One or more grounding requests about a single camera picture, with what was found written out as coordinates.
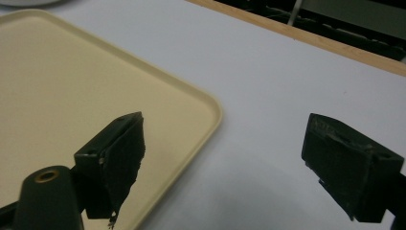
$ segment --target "plastic tray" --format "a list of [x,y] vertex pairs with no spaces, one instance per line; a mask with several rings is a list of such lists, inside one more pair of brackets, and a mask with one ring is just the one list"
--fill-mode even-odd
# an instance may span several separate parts
[[[116,117],[142,111],[146,157],[117,229],[141,223],[218,127],[210,95],[45,11],[0,17],[0,206]],[[108,220],[87,220],[104,229]]]

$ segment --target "table surface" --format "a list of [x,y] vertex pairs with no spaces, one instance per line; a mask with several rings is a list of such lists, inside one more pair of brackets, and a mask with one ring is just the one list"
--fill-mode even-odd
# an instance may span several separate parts
[[[141,229],[390,228],[390,213],[381,224],[351,222],[301,150],[308,115],[319,113],[406,156],[405,77],[183,0],[72,0],[43,9],[223,106],[222,125]],[[0,15],[16,10],[0,7]]]

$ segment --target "black object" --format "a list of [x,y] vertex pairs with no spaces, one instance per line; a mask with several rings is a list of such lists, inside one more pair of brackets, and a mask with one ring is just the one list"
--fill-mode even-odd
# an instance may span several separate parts
[[351,219],[381,222],[389,209],[392,229],[406,229],[403,157],[344,123],[310,114],[302,158]]
[[114,223],[145,154],[141,112],[124,115],[75,154],[69,170],[53,166],[23,183],[20,199],[0,209],[0,229],[83,229],[80,213]]
[[287,23],[296,0],[216,0],[216,2]]
[[312,11],[300,10],[294,26],[386,58],[402,60],[406,57],[406,40]]
[[82,229],[68,168],[45,168],[24,180],[12,229]]
[[386,4],[389,6],[393,6],[396,8],[402,8],[404,10],[406,10],[406,2],[404,0],[370,0],[373,2],[378,2],[378,3],[382,3],[382,4]]

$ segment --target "screw hole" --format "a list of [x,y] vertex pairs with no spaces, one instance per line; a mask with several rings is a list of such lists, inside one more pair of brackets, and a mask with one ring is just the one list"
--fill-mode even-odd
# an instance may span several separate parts
[[57,178],[59,176],[59,171],[56,170],[48,170],[45,172],[42,172],[40,174],[38,174],[35,177],[35,182],[36,183],[46,183],[49,182],[51,180],[54,180],[55,178]]

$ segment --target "tray rim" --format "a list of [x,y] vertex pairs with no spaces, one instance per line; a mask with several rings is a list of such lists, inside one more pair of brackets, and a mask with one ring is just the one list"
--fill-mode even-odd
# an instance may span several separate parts
[[223,120],[223,109],[220,105],[218,99],[213,96],[212,94],[208,93],[204,89],[191,84],[185,80],[181,80],[174,76],[173,74],[161,69],[160,67],[144,60],[141,57],[138,57],[134,54],[131,54],[124,49],[102,39],[101,37],[94,35],[92,33],[87,32],[86,30],[75,26],[74,24],[65,21],[64,19],[44,10],[38,9],[28,9],[28,10],[20,10],[20,11],[13,11],[11,13],[7,13],[4,15],[0,15],[0,27],[2,24],[7,24],[8,22],[19,20],[21,18],[28,18],[28,17],[36,17],[44,19],[48,22],[51,22],[54,25],[59,26],[62,30],[68,32],[71,35],[76,35],[81,39],[84,39],[88,42],[91,42],[93,45],[96,45],[98,48],[106,51],[107,53],[116,56],[117,58],[121,58],[123,61],[127,63],[137,66],[137,65],[144,65],[148,66],[153,73],[161,73],[169,78],[162,78],[161,76],[155,76],[153,73],[149,72],[151,75],[154,75],[159,80],[162,80],[166,83],[170,83],[171,86],[175,88],[180,88],[182,91],[193,91],[193,97],[196,97],[199,101],[202,101],[204,104],[212,108],[212,112],[214,113],[214,122],[209,126],[208,131],[202,135],[202,138],[196,142],[194,147],[191,151],[188,152],[186,157],[184,158],[183,164],[179,164],[178,170],[174,172],[174,176],[171,177],[170,180],[164,181],[166,183],[162,184],[162,193],[159,195],[155,195],[153,199],[151,199],[145,209],[142,209],[140,216],[137,219],[134,219],[134,228],[137,229],[147,218],[147,216],[153,211],[155,206],[159,203],[159,201],[165,197],[165,194],[170,189],[170,187],[174,184],[174,182],[179,179],[180,175],[183,171],[189,166],[191,161],[194,157],[199,153],[199,151],[204,147],[204,145],[209,141],[209,139],[213,136],[213,134],[218,130],[222,120]]

